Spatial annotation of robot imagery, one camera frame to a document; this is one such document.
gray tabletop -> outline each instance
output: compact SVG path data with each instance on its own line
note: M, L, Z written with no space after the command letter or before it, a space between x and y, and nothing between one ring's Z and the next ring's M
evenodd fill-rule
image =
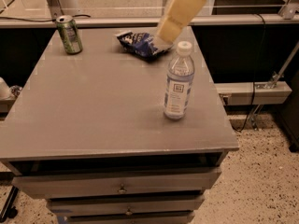
M186 116L164 116L168 62L126 53L114 34L127 29L82 29L84 50L67 55L57 32L6 120L0 160L60 159L237 150L192 29L196 72ZM152 32L153 28L132 28Z

aluminum can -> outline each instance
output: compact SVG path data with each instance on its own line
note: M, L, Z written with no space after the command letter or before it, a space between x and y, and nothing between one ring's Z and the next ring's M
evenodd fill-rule
M60 16L56 19L56 25L66 53L77 54L82 52L82 43L73 17L69 15Z

clear plastic bottle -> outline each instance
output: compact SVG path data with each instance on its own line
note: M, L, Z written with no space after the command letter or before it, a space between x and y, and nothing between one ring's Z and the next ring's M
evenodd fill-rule
M177 53L168 65L164 113L170 119L181 119L186 112L195 72L191 53L190 42L179 42Z

speckled floor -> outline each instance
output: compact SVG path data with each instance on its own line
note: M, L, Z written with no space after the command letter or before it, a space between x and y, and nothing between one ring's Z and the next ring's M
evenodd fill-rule
M229 116L236 128L244 117ZM299 154L289 151L289 141L274 115L262 113L258 125L259 131L246 126L237 133L240 149L222 163L221 177L206 192L192 224L298 223ZM9 190L10 186L0 186L0 206ZM21 192L15 205L19 214L6 223L58 223L43 200L32 200Z

